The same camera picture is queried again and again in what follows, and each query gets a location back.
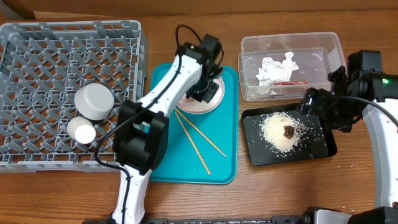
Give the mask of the wooden chopstick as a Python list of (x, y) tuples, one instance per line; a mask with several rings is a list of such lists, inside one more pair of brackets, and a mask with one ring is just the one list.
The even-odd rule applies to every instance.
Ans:
[(194, 125), (179, 109), (175, 109), (175, 111), (191, 126), (193, 127), (208, 143), (210, 143), (223, 157), (226, 157), (226, 154), (216, 146), (213, 141), (208, 138), (196, 125)]
[(192, 147), (194, 148), (194, 150), (195, 150), (195, 152), (196, 152), (196, 154), (197, 154), (199, 160), (201, 161), (201, 163), (202, 163), (204, 169), (206, 170), (206, 173), (207, 173), (208, 175), (211, 175), (211, 172), (210, 172), (210, 170), (209, 170), (209, 168), (208, 168), (206, 162), (205, 162), (204, 159), (202, 158), (202, 156), (201, 156), (201, 154), (200, 154), (200, 152), (199, 152), (197, 146), (196, 146), (195, 143), (193, 142), (193, 139), (192, 139), (191, 135), (188, 133), (188, 131), (187, 131), (185, 125), (183, 124), (183, 121), (181, 120), (181, 118), (180, 118), (180, 116), (177, 114), (177, 112), (174, 112), (174, 113), (175, 113), (175, 115), (176, 115), (176, 117), (177, 117), (177, 119), (178, 119), (178, 121), (179, 121), (179, 123), (180, 123), (180, 125), (181, 125), (181, 127), (182, 127), (182, 129), (183, 129), (183, 131), (184, 131), (184, 133), (186, 134), (188, 140), (190, 141), (190, 144), (191, 144)]

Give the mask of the brown food scrap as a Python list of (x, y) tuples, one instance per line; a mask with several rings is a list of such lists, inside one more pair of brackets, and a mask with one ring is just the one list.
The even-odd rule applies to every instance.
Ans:
[(295, 129), (293, 126), (284, 126), (284, 136), (287, 139), (292, 139), (295, 134)]

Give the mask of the red snack wrapper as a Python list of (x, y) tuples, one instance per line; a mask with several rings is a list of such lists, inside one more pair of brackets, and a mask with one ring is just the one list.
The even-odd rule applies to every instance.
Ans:
[(308, 82), (301, 82), (301, 81), (288, 81), (288, 82), (276, 82), (273, 83), (273, 86), (283, 86), (283, 85), (306, 85)]

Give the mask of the pile of rice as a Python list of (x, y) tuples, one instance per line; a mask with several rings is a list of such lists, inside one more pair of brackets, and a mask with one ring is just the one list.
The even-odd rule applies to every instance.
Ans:
[[(293, 126), (295, 134), (292, 139), (284, 136), (284, 126)], [(286, 112), (275, 112), (265, 115), (259, 123), (260, 137), (271, 145), (275, 153), (287, 154), (295, 150), (302, 142), (308, 127)]]

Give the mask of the white napkin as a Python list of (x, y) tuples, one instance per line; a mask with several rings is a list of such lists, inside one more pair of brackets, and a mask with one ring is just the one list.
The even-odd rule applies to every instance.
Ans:
[(271, 57), (264, 57), (262, 65), (258, 68), (256, 78), (259, 86), (270, 86), (279, 82), (289, 82), (292, 72), (299, 69), (299, 66), (292, 60), (293, 52), (286, 52), (282, 62), (275, 61)]

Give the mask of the grey shallow bowl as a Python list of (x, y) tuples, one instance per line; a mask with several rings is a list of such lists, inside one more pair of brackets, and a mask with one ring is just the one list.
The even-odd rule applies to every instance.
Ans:
[(78, 89), (74, 96), (78, 112), (90, 120), (103, 120), (114, 107), (114, 96), (104, 85), (91, 83)]

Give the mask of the white paper cup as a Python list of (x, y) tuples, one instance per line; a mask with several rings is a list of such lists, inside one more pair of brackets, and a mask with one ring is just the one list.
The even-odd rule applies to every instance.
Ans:
[(68, 135), (81, 144), (91, 143), (96, 137), (93, 124), (86, 118), (78, 116), (71, 119), (67, 125)]

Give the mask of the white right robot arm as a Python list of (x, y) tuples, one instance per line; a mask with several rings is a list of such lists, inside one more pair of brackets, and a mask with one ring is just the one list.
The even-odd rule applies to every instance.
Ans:
[(340, 67), (328, 74), (332, 88), (309, 88), (297, 110), (315, 115), (326, 129), (349, 132), (362, 119), (369, 132), (376, 171), (374, 209), (350, 215), (311, 208), (302, 223), (397, 223), (397, 76), (382, 68)]

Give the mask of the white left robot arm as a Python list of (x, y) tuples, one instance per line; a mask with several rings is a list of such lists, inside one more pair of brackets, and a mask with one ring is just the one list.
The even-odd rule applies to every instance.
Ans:
[(178, 45), (172, 67), (155, 88), (139, 101), (121, 105), (113, 140), (121, 182), (112, 223), (141, 222), (150, 173), (167, 149), (170, 115), (182, 98), (213, 100), (219, 88), (214, 80), (223, 72), (216, 59), (223, 54), (219, 41)]

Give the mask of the large white round plate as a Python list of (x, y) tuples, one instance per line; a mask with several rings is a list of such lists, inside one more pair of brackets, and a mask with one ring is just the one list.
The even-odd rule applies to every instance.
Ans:
[(193, 98), (186, 98), (186, 95), (184, 95), (177, 105), (178, 109), (191, 114), (204, 114), (216, 109), (224, 98), (225, 85), (221, 77), (216, 79), (215, 83), (219, 85), (219, 88), (209, 103), (205, 101), (199, 102)]

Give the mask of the teal plastic tray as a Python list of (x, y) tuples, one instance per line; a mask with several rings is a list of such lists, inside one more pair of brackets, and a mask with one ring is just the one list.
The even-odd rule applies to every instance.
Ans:
[(238, 74), (232, 67), (225, 66), (221, 77), (226, 91), (216, 109), (204, 114), (184, 111), (182, 113), (210, 138), (226, 157), (180, 116), (211, 172), (211, 175), (208, 175), (173, 113), (169, 119), (167, 151), (158, 168), (151, 173), (151, 181), (224, 185), (235, 178), (238, 151)]

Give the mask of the black plastic tray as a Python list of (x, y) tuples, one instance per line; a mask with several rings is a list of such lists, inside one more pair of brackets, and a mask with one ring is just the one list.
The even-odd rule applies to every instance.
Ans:
[[(300, 114), (296, 107), (297, 103), (270, 106), (246, 110), (242, 113), (244, 134), (248, 146), (251, 163), (255, 166), (266, 166), (286, 162), (304, 161), (334, 156), (336, 154), (336, 143), (333, 133), (325, 130), (322, 123), (315, 115)], [(259, 123), (267, 114), (275, 112), (286, 112), (308, 127), (302, 142), (295, 150), (280, 154), (271, 150), (271, 145), (260, 137)]]

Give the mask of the clear plastic bin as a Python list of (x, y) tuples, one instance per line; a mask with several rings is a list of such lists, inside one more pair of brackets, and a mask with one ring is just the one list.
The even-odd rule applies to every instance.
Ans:
[[(306, 85), (259, 86), (256, 75), (264, 57), (282, 62), (286, 52), (293, 52), (292, 60), (299, 69), (292, 72), (290, 81), (308, 82)], [(345, 66), (340, 40), (334, 32), (260, 35), (243, 38), (239, 55), (239, 82), (246, 101), (287, 100), (303, 97), (308, 88), (329, 90), (327, 75)]]

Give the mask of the grey plastic dish rack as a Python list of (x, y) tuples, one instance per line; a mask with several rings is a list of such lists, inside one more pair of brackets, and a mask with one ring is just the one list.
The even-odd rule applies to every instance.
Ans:
[(141, 23), (21, 22), (1, 26), (1, 172), (112, 172), (111, 139), (81, 144), (67, 133), (79, 116), (75, 92), (107, 87), (114, 108), (94, 123), (96, 135), (115, 127), (124, 101), (144, 94), (149, 41)]

